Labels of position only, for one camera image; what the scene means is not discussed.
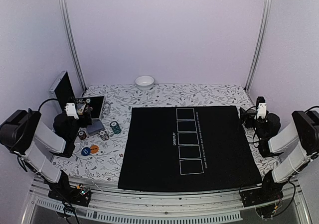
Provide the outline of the blue small blind button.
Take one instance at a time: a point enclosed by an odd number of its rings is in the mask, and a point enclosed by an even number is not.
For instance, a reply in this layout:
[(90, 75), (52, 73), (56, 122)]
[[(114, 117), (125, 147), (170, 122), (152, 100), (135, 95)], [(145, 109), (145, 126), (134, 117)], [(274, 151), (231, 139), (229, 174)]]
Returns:
[(81, 155), (82, 156), (88, 156), (91, 154), (91, 149), (90, 147), (84, 147), (82, 150), (81, 150)]

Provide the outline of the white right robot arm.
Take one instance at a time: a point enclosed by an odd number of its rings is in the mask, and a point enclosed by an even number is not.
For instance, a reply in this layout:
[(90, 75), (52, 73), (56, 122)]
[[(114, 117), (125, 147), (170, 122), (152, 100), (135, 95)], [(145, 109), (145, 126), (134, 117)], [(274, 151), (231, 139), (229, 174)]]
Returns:
[(256, 104), (248, 109), (240, 108), (240, 123), (254, 131), (251, 144), (262, 157), (277, 157), (291, 145), (294, 149), (276, 168), (268, 171), (258, 190), (258, 198), (268, 202), (277, 191), (300, 173), (319, 156), (319, 113), (318, 106), (305, 111), (292, 112), (292, 121), (281, 127), (278, 115), (267, 110), (263, 97), (257, 97)]

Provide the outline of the orange big blind button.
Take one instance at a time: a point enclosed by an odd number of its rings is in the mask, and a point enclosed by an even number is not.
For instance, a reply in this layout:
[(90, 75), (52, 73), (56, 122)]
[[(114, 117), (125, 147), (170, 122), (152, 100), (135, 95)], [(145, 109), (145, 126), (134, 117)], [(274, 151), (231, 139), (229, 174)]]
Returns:
[(91, 147), (90, 147), (90, 153), (91, 154), (95, 154), (95, 153), (97, 153), (99, 151), (99, 146), (97, 146), (97, 145), (92, 145)]

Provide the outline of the grey playing card deck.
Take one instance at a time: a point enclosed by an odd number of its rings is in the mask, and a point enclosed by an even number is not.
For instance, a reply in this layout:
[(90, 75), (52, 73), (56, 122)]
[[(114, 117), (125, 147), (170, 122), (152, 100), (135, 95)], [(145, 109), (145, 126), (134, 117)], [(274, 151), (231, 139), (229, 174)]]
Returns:
[(98, 134), (100, 131), (104, 130), (104, 126), (100, 120), (93, 121), (91, 125), (86, 127), (89, 136)]

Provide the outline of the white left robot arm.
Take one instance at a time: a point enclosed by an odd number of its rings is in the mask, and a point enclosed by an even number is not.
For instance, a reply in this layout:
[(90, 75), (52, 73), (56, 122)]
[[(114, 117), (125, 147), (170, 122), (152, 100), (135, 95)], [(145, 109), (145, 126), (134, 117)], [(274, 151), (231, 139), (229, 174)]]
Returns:
[(0, 143), (42, 176), (63, 201), (74, 197), (68, 175), (54, 166), (36, 143), (40, 142), (53, 155), (71, 157), (79, 129), (93, 122), (90, 103), (90, 99), (79, 102), (70, 98), (64, 111), (55, 117), (54, 129), (41, 120), (40, 110), (31, 109), (16, 110), (0, 126)]

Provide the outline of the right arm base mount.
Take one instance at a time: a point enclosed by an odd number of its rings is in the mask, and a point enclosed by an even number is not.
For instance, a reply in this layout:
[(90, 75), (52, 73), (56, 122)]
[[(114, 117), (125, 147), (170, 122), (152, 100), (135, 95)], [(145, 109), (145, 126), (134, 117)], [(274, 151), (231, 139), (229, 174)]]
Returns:
[(243, 206), (254, 206), (257, 215), (264, 220), (275, 216), (284, 197), (282, 191), (265, 191), (262, 187), (243, 191), (239, 189), (239, 195)]

